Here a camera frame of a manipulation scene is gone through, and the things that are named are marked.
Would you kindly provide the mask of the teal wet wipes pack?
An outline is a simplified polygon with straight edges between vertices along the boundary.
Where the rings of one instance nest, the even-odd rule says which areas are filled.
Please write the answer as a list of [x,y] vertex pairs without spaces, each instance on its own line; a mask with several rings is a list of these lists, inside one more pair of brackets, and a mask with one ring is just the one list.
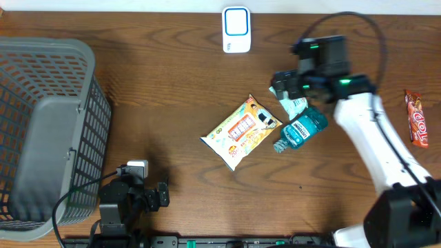
[[305,97],[291,100],[288,97],[287,91],[283,91],[283,98],[279,100],[279,103],[283,107],[284,111],[287,113],[290,121],[295,119],[299,114],[301,114],[305,109],[309,107],[309,104]]

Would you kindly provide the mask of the blue mouthwash bottle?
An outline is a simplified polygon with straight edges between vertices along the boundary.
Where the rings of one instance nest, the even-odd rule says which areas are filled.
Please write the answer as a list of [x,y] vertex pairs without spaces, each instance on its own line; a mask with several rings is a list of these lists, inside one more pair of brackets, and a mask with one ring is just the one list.
[[317,107],[309,107],[282,128],[280,139],[274,143],[274,149],[278,153],[282,153],[287,148],[299,149],[327,126],[326,116]]

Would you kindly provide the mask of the yellow snack bag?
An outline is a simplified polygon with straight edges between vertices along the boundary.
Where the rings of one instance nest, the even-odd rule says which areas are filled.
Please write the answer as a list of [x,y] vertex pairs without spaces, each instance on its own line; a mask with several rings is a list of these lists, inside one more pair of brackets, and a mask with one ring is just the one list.
[[234,171],[244,157],[281,125],[278,118],[249,95],[241,106],[201,140]]

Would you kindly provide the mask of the brown Top chocolate bar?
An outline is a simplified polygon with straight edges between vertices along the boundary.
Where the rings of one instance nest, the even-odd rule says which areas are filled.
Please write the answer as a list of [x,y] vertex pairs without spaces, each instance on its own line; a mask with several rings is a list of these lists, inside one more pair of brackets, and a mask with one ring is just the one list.
[[428,133],[422,109],[421,94],[405,90],[405,102],[407,104],[410,140],[418,147],[428,148]]

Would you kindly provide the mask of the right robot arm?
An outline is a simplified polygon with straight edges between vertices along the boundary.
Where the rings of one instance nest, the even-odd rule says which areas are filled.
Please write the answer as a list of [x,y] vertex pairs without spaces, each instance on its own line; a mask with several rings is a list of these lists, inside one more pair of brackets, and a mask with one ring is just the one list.
[[337,247],[426,247],[440,242],[440,181],[409,152],[369,77],[353,75],[343,36],[300,39],[295,70],[272,79],[276,96],[320,98],[366,165],[378,199],[359,225],[335,231]]

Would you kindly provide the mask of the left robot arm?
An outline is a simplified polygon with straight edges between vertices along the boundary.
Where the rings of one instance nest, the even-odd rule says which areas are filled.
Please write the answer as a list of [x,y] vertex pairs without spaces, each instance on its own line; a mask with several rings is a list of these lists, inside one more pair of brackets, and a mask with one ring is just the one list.
[[170,204],[168,180],[148,189],[140,176],[118,176],[99,190],[98,226],[101,233],[92,233],[89,247],[150,247],[149,238],[137,227],[143,214],[158,211]]

